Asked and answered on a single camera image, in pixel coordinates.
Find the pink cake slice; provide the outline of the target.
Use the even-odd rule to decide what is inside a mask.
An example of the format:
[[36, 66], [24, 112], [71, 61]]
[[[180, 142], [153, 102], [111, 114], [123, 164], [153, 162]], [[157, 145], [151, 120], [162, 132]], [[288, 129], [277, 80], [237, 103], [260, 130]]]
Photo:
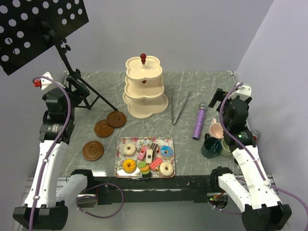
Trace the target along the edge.
[[140, 150], [140, 152], [138, 154], [137, 159], [140, 160], [140, 161], [143, 161], [145, 156], [146, 156], [146, 152], [147, 152], [147, 147], [146, 146], [142, 146], [141, 150]]

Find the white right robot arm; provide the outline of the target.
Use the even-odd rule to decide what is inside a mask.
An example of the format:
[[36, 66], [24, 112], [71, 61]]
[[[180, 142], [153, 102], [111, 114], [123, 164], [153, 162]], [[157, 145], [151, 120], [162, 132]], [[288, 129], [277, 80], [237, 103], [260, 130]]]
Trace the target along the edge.
[[224, 190], [236, 203], [247, 231], [278, 231], [285, 226], [292, 211], [271, 188], [256, 141], [246, 125], [250, 95], [249, 87], [237, 87], [233, 93], [217, 89], [209, 103], [212, 108], [220, 102], [217, 111], [224, 125], [224, 141], [246, 183], [244, 187], [229, 168], [217, 167], [211, 173], [210, 186], [216, 192]]

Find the white cake slice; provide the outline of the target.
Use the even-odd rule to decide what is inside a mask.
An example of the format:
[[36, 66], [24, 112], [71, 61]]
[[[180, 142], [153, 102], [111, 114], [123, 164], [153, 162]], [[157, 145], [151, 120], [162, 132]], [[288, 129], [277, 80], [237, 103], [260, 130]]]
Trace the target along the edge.
[[151, 148], [147, 149], [145, 161], [147, 164], [152, 163], [153, 160], [153, 150]]

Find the chocolate cake slice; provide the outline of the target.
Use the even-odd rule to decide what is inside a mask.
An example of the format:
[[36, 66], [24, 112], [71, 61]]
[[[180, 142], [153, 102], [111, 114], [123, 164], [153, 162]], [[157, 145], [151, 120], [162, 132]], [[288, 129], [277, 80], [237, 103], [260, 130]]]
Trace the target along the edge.
[[158, 147], [159, 147], [159, 145], [157, 143], [154, 143], [154, 142], [150, 146], [150, 148], [152, 149], [153, 153], [156, 152]]

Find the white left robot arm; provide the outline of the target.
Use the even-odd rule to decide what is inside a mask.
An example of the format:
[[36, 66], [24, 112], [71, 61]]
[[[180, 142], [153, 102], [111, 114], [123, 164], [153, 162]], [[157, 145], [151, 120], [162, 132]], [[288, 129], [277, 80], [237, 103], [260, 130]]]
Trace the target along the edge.
[[42, 98], [47, 110], [39, 131], [39, 158], [33, 182], [24, 205], [14, 209], [13, 219], [30, 231], [59, 231], [64, 228], [68, 208], [77, 196], [95, 188], [92, 171], [76, 169], [68, 183], [57, 190], [61, 164], [75, 127], [75, 107], [82, 99], [49, 77], [36, 77], [32, 82], [46, 91]]

